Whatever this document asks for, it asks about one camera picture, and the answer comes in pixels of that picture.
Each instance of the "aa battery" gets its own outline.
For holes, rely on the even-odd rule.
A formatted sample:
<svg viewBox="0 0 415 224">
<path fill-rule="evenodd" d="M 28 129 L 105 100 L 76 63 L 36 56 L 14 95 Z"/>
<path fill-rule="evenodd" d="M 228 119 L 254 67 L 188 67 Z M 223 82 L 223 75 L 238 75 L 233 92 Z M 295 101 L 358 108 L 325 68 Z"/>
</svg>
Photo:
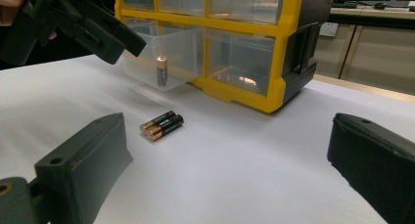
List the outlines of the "aa battery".
<svg viewBox="0 0 415 224">
<path fill-rule="evenodd" d="M 140 125 L 140 131 L 141 131 L 141 133 L 144 133 L 144 131 L 146 129 L 152 127 L 155 124 L 158 124 L 160 122 L 163 122 L 163 121 L 165 121 L 165 120 L 167 120 L 169 118 L 172 118 L 175 115 L 176 115 L 176 113 L 174 111 L 166 112 L 166 113 L 164 113 L 164 114 L 162 114 L 162 115 L 160 115 L 160 116 L 158 116 L 158 117 L 150 120 L 149 122 L 146 122 L 146 123 Z"/>
<path fill-rule="evenodd" d="M 165 86 L 167 83 L 167 57 L 157 57 L 157 83 L 159 86 Z"/>
<path fill-rule="evenodd" d="M 180 114 L 177 114 L 172 118 L 166 119 L 163 122 L 153 125 L 152 127 L 144 130 L 144 134 L 150 140 L 156 141 L 162 136 L 182 126 L 183 122 L 183 117 Z"/>
</svg>

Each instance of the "black plastic part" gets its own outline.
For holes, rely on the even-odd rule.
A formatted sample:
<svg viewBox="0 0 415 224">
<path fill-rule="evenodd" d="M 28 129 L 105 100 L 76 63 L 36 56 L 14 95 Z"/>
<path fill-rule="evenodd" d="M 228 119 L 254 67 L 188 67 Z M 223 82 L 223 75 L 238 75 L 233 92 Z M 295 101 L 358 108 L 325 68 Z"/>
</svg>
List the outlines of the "black plastic part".
<svg viewBox="0 0 415 224">
<path fill-rule="evenodd" d="M 14 66 L 24 65 L 37 40 L 37 25 L 36 21 L 20 9 L 3 41 L 0 59 Z"/>
<path fill-rule="evenodd" d="M 374 6 L 373 6 L 373 9 L 375 9 L 375 10 L 385 10 L 385 8 L 387 8 L 387 4 L 385 4 L 385 3 L 376 3 Z"/>
<path fill-rule="evenodd" d="M 134 56 L 146 42 L 90 0 L 25 0 L 0 49 L 4 62 L 24 65 L 36 40 L 48 43 L 55 28 L 103 61 L 114 64 L 126 48 Z"/>
<path fill-rule="evenodd" d="M 286 82 L 283 103 L 308 83 L 316 70 L 313 59 L 320 27 L 329 19 L 333 0 L 302 0 L 299 28 L 290 36 L 282 77 Z"/>
<path fill-rule="evenodd" d="M 122 113 L 98 118 L 37 162 L 29 185 L 0 181 L 0 223 L 92 224 L 131 161 Z"/>
<path fill-rule="evenodd" d="M 30 189 L 23 178 L 0 180 L 0 223 L 40 224 L 30 197 Z"/>
<path fill-rule="evenodd" d="M 414 143 L 367 119 L 338 113 L 328 160 L 388 223 L 415 223 Z"/>
</svg>

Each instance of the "desk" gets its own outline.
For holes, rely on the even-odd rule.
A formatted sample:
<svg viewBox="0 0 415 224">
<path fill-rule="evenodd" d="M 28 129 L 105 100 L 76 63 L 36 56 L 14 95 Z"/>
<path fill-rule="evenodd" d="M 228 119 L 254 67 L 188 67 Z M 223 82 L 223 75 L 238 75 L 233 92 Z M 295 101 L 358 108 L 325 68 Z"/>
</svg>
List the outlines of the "desk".
<svg viewBox="0 0 415 224">
<path fill-rule="evenodd" d="M 402 29 L 415 29 L 414 21 L 415 12 L 409 12 L 407 8 L 385 10 L 375 10 L 372 7 L 332 8 L 329 17 L 329 22 Z"/>
<path fill-rule="evenodd" d="M 139 125 L 169 110 L 184 126 L 155 143 Z M 159 92 L 95 57 L 0 71 L 0 177 L 33 165 L 95 118 L 123 112 L 134 157 L 95 223 L 382 224 L 326 159 L 336 112 L 415 141 L 415 105 L 313 80 L 264 114 L 192 85 Z"/>
</svg>

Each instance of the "black handle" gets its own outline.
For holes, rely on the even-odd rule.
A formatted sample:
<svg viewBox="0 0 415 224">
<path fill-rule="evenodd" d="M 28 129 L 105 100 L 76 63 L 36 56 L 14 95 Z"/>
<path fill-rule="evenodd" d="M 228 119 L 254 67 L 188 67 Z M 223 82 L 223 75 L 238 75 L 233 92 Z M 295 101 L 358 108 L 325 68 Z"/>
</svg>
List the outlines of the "black handle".
<svg viewBox="0 0 415 224">
<path fill-rule="evenodd" d="M 14 66 L 24 65 L 37 40 L 37 26 L 38 22 L 20 9 L 1 46 L 0 59 Z"/>
</svg>

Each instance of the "hand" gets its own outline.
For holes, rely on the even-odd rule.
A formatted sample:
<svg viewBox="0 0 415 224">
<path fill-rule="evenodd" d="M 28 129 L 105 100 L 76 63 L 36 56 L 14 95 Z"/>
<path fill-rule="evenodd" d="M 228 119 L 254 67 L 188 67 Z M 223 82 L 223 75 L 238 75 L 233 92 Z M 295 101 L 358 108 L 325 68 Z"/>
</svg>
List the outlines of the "hand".
<svg viewBox="0 0 415 224">
<path fill-rule="evenodd" d="M 0 0 L 0 25 L 10 25 L 24 0 Z"/>
</svg>

